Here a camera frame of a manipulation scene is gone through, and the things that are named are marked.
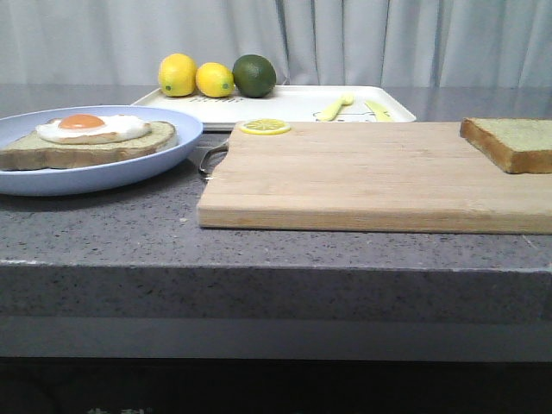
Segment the light blue round plate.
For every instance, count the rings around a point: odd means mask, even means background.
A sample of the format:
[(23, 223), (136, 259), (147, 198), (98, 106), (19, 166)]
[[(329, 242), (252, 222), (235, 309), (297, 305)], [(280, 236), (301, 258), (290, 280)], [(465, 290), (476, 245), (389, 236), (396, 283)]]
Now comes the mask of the light blue round plate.
[(134, 105), (98, 105), (43, 110), (1, 120), (1, 146), (5, 147), (35, 126), (52, 118), (87, 113), (100, 116), (128, 114), (144, 121), (165, 121), (176, 128), (177, 144), (157, 154), (99, 166), (35, 171), (2, 171), (1, 193), (16, 196), (63, 196), (108, 190), (163, 173), (185, 160), (198, 144), (203, 124), (195, 116), (176, 110)]

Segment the fried egg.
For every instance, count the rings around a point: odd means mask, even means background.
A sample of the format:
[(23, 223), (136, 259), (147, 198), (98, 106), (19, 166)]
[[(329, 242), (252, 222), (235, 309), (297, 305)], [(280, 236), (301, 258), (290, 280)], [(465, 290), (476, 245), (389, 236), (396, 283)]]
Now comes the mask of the fried egg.
[(35, 127), (45, 141), (59, 144), (104, 144), (127, 141), (150, 133), (149, 122), (137, 116), (70, 115)]

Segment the bread slice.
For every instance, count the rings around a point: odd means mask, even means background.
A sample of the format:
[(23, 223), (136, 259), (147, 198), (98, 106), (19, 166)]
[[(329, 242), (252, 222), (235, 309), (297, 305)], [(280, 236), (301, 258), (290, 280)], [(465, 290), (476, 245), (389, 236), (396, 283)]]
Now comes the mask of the bread slice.
[(156, 154), (176, 145), (176, 128), (162, 121), (153, 121), (152, 131), (143, 137), (91, 145), (53, 143), (31, 132), (1, 148), (1, 169), (26, 171), (97, 166)]
[(460, 136), (505, 173), (551, 173), (550, 120), (465, 118)]

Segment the white rectangular tray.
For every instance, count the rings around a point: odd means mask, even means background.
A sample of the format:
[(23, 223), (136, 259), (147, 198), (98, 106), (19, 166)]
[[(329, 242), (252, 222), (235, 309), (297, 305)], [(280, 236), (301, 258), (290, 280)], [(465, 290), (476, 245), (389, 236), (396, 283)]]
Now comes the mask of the white rectangular tray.
[(244, 97), (237, 91), (225, 98), (206, 97), (199, 92), (188, 97), (167, 97), (157, 89), (135, 104), (187, 113), (199, 119), (208, 131), (230, 131), (237, 122), (258, 118), (314, 122), (319, 111), (347, 94), (354, 101), (341, 108), (337, 122), (377, 122), (375, 109), (386, 113), (393, 122), (417, 120), (400, 102), (374, 86), (277, 85), (264, 98)]

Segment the yellow lemon slice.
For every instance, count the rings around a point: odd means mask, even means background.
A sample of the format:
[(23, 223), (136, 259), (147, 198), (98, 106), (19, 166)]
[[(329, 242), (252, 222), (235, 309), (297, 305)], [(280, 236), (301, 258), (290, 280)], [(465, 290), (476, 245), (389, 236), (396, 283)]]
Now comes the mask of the yellow lemon slice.
[(289, 132), (291, 125), (280, 119), (260, 118), (241, 122), (238, 128), (251, 135), (280, 135)]

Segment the yellow plastic spoon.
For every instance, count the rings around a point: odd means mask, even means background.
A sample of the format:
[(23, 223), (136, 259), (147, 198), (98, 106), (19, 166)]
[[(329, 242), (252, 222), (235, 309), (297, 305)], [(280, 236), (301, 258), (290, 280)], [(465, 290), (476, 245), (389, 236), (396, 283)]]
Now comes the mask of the yellow plastic spoon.
[(353, 94), (343, 94), (333, 103), (328, 105), (324, 110), (317, 114), (317, 120), (321, 122), (329, 122), (334, 120), (339, 114), (343, 106), (348, 106), (354, 102)]

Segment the wooden cutting board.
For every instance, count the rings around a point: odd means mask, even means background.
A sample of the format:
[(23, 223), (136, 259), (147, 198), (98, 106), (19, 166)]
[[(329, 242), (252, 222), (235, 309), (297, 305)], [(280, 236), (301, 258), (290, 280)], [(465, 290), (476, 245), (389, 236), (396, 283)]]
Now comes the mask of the wooden cutting board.
[(502, 172), (456, 122), (233, 130), (198, 202), (204, 228), (548, 234), (551, 177)]

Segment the green lime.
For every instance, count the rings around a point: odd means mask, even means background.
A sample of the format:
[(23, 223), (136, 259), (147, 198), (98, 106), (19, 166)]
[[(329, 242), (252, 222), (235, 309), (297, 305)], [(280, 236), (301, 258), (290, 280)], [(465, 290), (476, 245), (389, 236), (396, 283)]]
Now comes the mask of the green lime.
[(277, 77), (272, 63), (257, 54), (242, 55), (232, 70), (235, 86), (245, 97), (262, 98), (276, 85)]

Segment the yellow plastic knife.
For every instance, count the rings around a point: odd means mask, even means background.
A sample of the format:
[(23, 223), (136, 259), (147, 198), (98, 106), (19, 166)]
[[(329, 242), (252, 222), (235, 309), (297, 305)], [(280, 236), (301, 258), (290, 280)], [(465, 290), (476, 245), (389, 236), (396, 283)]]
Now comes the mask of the yellow plastic knife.
[(377, 122), (393, 122), (391, 112), (384, 105), (374, 101), (366, 101), (365, 105), (373, 114)]

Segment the right yellow lemon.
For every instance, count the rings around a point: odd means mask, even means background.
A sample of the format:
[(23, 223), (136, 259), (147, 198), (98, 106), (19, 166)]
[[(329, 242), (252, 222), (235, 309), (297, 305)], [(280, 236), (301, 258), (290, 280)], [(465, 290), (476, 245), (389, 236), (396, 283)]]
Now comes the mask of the right yellow lemon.
[(196, 72), (196, 84), (206, 97), (227, 97), (235, 87), (232, 71), (223, 64), (207, 62)]

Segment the left yellow lemon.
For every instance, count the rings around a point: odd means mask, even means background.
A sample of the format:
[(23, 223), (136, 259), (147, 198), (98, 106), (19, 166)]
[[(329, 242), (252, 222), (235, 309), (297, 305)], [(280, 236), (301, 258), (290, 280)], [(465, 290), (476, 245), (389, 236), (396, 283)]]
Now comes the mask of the left yellow lemon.
[(195, 60), (183, 53), (173, 53), (161, 62), (158, 83), (168, 97), (186, 97), (196, 90), (197, 66)]

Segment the grey white curtain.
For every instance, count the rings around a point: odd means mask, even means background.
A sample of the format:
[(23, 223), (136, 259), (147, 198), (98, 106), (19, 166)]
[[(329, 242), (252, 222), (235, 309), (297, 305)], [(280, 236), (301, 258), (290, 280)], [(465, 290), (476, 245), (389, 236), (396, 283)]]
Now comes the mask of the grey white curtain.
[(548, 1), (4, 1), (1, 80), (152, 85), (171, 53), (283, 85), (548, 87)]

